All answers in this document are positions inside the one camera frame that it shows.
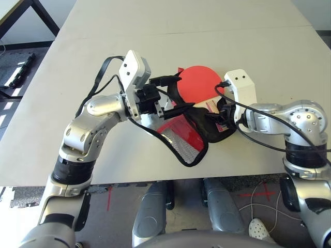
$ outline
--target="white cable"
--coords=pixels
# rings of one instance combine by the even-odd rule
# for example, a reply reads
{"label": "white cable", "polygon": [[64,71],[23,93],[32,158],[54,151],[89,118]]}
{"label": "white cable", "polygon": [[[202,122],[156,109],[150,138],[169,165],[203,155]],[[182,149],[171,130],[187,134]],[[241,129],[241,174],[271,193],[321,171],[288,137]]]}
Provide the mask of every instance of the white cable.
{"label": "white cable", "polygon": [[255,186],[252,195],[250,196],[250,213],[251,213],[251,220],[253,220],[253,195],[255,191],[257,190],[258,186],[262,183],[263,181],[259,182],[258,185]]}
{"label": "white cable", "polygon": [[297,220],[297,221],[302,221],[302,219],[298,219],[298,218],[292,217],[292,216],[290,216],[290,215],[288,215],[288,214],[286,214],[286,213],[284,213],[282,211],[277,210],[276,208],[273,208],[271,206],[268,206],[268,205],[265,205],[265,204],[261,204],[261,203],[247,204],[247,205],[243,206],[242,208],[240,208],[239,211],[242,211],[243,209],[245,209],[245,208],[247,208],[247,207],[249,207],[251,205],[257,205],[257,206],[263,206],[263,207],[266,207],[266,208],[271,208],[271,209],[274,209],[275,211],[277,211],[277,212],[279,212],[279,213],[281,213],[281,214],[283,214],[283,215],[285,215],[285,216],[287,216],[287,217],[289,217],[291,219],[294,219],[294,220]]}
{"label": "white cable", "polygon": [[277,197],[277,201],[276,201],[276,217],[275,217],[275,224],[274,224],[274,226],[271,228],[271,230],[269,231],[269,233],[271,233],[271,232],[275,229],[275,227],[276,227],[276,225],[277,225],[277,217],[278,217],[278,202],[279,202],[279,197],[280,197],[280,195],[281,195],[281,190],[279,191],[279,194],[278,194],[278,197]]}
{"label": "white cable", "polygon": [[6,46],[5,46],[5,44],[2,42],[2,40],[0,40],[1,41],[1,43],[2,43],[2,46],[4,47],[4,51],[0,54],[0,56],[1,55],[3,55],[5,52],[6,52]]}

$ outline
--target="white table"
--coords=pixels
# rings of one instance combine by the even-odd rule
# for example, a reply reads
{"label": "white table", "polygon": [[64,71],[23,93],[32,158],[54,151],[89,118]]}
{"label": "white table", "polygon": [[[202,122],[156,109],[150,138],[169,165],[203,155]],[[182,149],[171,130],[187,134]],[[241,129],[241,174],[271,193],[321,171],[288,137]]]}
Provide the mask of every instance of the white table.
{"label": "white table", "polygon": [[[63,131],[103,60],[129,49],[147,59],[152,76],[192,65],[211,67],[221,77],[242,68],[256,84],[258,102],[310,99],[330,120],[331,52],[289,0],[79,0],[0,142],[0,185],[46,183]],[[108,79],[119,65],[110,66]],[[113,84],[105,94],[115,92]],[[284,147],[281,136],[259,138]],[[108,134],[92,183],[280,173],[282,156],[235,133],[210,144],[205,158],[186,168],[127,121]]]}

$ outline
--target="white shoe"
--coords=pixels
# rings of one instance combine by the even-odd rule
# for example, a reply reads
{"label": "white shoe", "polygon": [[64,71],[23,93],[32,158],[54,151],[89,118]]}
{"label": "white shoe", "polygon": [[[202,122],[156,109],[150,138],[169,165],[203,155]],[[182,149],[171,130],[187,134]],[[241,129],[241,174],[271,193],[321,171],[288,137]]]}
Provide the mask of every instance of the white shoe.
{"label": "white shoe", "polygon": [[252,238],[268,241],[270,243],[275,243],[272,237],[270,237],[269,232],[267,231],[267,228],[265,227],[263,222],[258,218],[254,218],[249,223],[248,233],[249,236]]}

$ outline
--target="gray floor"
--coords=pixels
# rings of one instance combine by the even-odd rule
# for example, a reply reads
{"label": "gray floor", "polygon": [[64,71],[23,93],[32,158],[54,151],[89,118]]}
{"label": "gray floor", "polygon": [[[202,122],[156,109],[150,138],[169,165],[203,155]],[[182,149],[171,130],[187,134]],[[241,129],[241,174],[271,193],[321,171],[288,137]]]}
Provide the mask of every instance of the gray floor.
{"label": "gray floor", "polygon": [[[269,201],[265,195],[261,195],[255,196],[253,202],[275,207],[279,185],[268,183],[267,188],[273,193],[269,196]],[[107,211],[108,192],[93,194],[86,226],[76,234],[77,240],[83,242],[85,247],[130,247],[134,218],[147,189],[148,187],[136,187],[134,184],[113,188],[109,211]],[[239,208],[250,203],[250,197],[242,194],[250,194],[252,191],[253,188],[245,188],[231,192]],[[259,186],[256,192],[265,192],[264,186]],[[260,218],[270,230],[275,222],[275,211],[261,206],[254,206],[253,209],[254,217]],[[281,200],[278,209],[298,218],[284,207]],[[240,213],[245,226],[248,227],[251,220],[250,208],[245,208]],[[271,236],[284,247],[314,247],[306,228],[300,224],[301,221],[279,214],[277,226]],[[208,209],[201,204],[199,181],[197,179],[176,181],[175,208],[167,211],[166,233],[194,228],[211,230],[211,227]]]}
{"label": "gray floor", "polygon": [[331,36],[321,36],[322,40],[331,49]]}

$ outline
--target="white wall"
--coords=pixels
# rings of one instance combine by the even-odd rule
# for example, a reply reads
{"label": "white wall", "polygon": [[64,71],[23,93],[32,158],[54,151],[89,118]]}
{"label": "white wall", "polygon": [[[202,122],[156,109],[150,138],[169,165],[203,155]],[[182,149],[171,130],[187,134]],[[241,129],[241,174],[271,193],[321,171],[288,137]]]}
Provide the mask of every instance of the white wall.
{"label": "white wall", "polygon": [[[76,0],[39,0],[46,11],[61,28]],[[2,37],[4,44],[28,43],[54,40],[54,35],[29,7]]]}
{"label": "white wall", "polygon": [[331,30],[331,0],[292,0],[315,30]]}

